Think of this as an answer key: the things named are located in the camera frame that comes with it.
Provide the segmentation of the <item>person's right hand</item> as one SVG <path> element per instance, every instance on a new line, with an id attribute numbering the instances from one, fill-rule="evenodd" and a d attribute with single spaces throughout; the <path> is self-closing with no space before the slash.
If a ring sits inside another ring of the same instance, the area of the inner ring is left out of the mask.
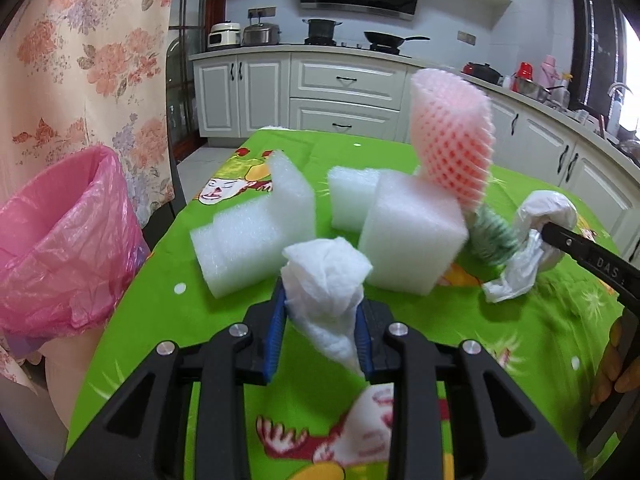
<path id="1" fill-rule="evenodd" d="M 591 405 L 602 403 L 613 391 L 626 393 L 639 389 L 639 360 L 635 359 L 628 367 L 623 366 L 623 358 L 620 356 L 620 338 L 622 338 L 622 319 L 618 318 L 611 327 L 610 340 L 593 379 Z"/>

